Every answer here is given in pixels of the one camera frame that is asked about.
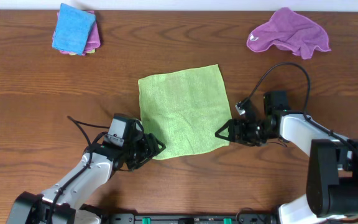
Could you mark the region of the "green microfiber cloth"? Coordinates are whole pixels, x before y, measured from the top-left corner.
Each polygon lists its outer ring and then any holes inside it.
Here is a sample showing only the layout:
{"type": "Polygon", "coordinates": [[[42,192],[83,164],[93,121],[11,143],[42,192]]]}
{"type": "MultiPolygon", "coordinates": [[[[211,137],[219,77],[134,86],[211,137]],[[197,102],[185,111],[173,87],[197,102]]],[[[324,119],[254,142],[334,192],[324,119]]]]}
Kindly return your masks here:
{"type": "Polygon", "coordinates": [[[166,145],[156,160],[204,154],[229,144],[215,136],[232,118],[218,65],[150,75],[138,86],[143,127],[166,145]]]}

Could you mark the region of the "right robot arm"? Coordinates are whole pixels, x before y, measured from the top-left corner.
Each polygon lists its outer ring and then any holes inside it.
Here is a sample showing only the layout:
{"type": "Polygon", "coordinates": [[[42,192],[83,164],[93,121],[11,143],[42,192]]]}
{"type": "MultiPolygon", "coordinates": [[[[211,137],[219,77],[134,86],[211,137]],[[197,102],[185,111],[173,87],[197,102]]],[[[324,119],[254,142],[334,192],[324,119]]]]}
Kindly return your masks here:
{"type": "Polygon", "coordinates": [[[264,119],[256,118],[249,99],[236,110],[242,118],[228,120],[217,138],[249,147],[281,139],[309,157],[305,195],[279,206],[275,223],[345,223],[358,216],[358,140],[291,110],[285,91],[264,94],[264,119]]]}

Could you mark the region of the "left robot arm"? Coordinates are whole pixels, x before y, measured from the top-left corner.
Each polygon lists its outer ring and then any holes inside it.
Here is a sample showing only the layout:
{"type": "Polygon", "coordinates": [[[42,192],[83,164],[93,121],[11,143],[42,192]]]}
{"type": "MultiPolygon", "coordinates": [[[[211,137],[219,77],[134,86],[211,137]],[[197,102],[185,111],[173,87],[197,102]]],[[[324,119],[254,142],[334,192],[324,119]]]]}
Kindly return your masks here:
{"type": "Polygon", "coordinates": [[[140,120],[115,114],[109,126],[90,139],[80,162],[60,181],[40,194],[22,192],[11,208],[8,223],[104,223],[100,212],[85,202],[124,166],[132,172],[165,150],[146,133],[140,120]]]}

